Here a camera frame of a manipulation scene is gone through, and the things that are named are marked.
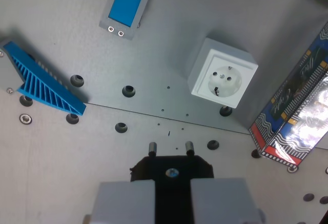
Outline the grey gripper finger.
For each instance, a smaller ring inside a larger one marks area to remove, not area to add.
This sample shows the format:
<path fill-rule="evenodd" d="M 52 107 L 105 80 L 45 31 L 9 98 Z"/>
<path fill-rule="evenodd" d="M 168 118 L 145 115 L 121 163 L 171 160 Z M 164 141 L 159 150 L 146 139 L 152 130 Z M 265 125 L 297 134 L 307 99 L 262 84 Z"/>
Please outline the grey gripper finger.
<path fill-rule="evenodd" d="M 155 181 L 102 182 L 90 223 L 155 223 Z"/>
<path fill-rule="evenodd" d="M 262 223 L 243 178 L 193 179 L 191 197 L 194 223 Z"/>

